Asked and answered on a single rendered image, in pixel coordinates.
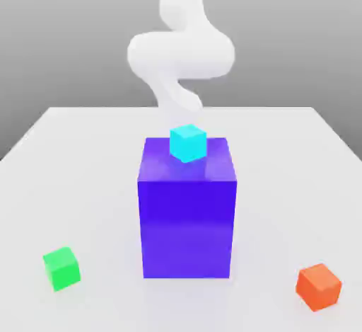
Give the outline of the small cyan cube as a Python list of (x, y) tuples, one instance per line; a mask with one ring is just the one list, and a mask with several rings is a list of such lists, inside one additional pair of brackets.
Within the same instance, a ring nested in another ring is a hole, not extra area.
[(170, 130), (170, 154), (182, 163), (202, 159), (206, 153), (205, 131), (195, 125), (183, 125)]

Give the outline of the small green cube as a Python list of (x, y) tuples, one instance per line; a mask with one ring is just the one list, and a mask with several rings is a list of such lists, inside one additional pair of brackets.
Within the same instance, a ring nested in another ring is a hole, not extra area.
[(81, 280), (78, 261), (68, 246), (45, 254), (42, 259), (48, 279), (55, 292)]

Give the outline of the small orange cube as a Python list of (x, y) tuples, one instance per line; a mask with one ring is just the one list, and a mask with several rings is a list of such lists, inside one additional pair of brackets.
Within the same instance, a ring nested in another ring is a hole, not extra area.
[(319, 263), (299, 271), (296, 293), (312, 311), (319, 311), (337, 303), (341, 287), (341, 280)]

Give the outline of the large purple box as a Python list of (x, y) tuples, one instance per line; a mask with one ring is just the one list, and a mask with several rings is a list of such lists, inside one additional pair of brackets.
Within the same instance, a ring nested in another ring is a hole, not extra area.
[(169, 139), (146, 139), (137, 179), (145, 278), (227, 278), (237, 178), (228, 142), (182, 163)]

